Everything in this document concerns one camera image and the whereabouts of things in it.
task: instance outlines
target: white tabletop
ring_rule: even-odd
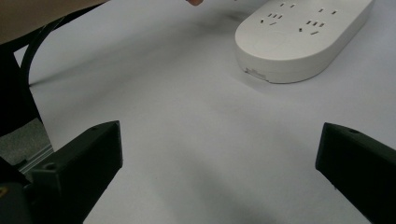
[[[85,223],[369,223],[315,159],[324,122],[396,148],[396,2],[284,85],[236,63],[234,32],[264,2],[113,0],[44,42],[31,83],[54,148],[121,125],[124,165]]]

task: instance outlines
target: cable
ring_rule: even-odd
[[[64,17],[45,25],[27,47],[21,63],[21,77],[24,84],[29,86],[29,72],[32,60],[44,39],[64,20]]]

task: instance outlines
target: black plastic part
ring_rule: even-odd
[[[0,223],[33,224],[21,184],[0,184]]]
[[[33,169],[36,223],[82,223],[121,166],[117,121],[82,133]]]
[[[396,223],[394,149],[358,131],[325,123],[316,168],[372,223]]]

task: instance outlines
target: electrical outlet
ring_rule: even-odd
[[[241,68],[272,83],[322,72],[367,21],[374,0],[270,0],[235,33]]]

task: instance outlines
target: white power strip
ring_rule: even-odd
[[[241,68],[272,83],[322,72],[367,21],[374,0],[270,0],[235,33]]]

